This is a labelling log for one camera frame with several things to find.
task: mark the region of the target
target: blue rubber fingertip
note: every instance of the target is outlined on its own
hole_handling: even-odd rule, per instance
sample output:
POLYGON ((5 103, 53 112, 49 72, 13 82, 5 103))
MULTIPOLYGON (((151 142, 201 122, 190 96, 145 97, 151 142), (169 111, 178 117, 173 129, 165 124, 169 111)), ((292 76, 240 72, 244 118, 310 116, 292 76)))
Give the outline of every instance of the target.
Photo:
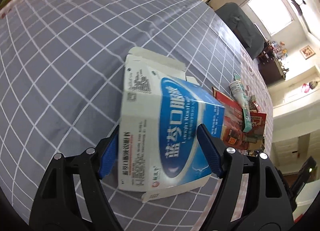
POLYGON ((224 174, 221 167, 221 157, 212 144, 211 138, 202 128, 197 129, 197 138, 211 171, 221 178, 224 174))
POLYGON ((118 156, 118 134, 109 143, 100 159, 100 169, 98 175, 103 179, 106 175, 110 174, 112 167, 118 156))

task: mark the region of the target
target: bright window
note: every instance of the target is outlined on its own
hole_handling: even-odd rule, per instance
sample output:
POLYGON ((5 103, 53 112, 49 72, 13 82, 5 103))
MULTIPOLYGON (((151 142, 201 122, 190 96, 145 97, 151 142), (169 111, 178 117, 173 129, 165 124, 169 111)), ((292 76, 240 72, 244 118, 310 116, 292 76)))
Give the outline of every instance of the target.
POLYGON ((250 0, 248 5, 270 35, 276 34, 292 22, 291 15, 282 0, 250 0))

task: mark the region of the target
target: framed picture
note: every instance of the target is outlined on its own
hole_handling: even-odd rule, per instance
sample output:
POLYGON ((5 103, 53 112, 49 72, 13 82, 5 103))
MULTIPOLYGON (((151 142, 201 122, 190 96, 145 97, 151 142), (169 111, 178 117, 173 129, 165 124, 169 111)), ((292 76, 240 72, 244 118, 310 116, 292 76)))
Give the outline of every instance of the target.
POLYGON ((300 52, 305 59, 308 59, 316 54, 309 45, 301 49, 300 52))

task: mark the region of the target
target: tablecloth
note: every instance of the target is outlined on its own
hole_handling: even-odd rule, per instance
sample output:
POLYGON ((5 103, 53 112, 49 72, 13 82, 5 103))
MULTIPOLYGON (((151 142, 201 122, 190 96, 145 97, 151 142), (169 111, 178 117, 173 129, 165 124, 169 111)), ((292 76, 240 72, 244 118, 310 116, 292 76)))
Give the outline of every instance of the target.
MULTIPOLYGON (((200 0, 15 0, 0 20, 0 186, 28 222, 33 198, 51 158, 97 145, 119 122, 124 61, 144 47, 180 60, 201 86, 231 96, 240 75, 248 96, 267 113, 272 103, 257 64, 214 11, 200 0)), ((177 196, 140 201, 117 188, 116 167, 102 180, 125 230, 196 230, 211 206, 217 180, 177 196)), ((82 216, 90 220, 74 176, 82 216)), ((234 219, 240 217, 244 176, 234 219)))

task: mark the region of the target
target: blue and white box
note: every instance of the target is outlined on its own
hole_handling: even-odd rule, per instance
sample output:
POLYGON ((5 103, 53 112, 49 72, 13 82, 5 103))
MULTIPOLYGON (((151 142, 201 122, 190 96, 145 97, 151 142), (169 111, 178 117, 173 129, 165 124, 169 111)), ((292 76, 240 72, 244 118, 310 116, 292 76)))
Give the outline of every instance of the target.
POLYGON ((204 123, 220 137, 224 107, 186 81, 185 65, 143 48, 125 64, 119 129, 119 189, 143 201, 203 186, 211 170, 196 137, 204 123))

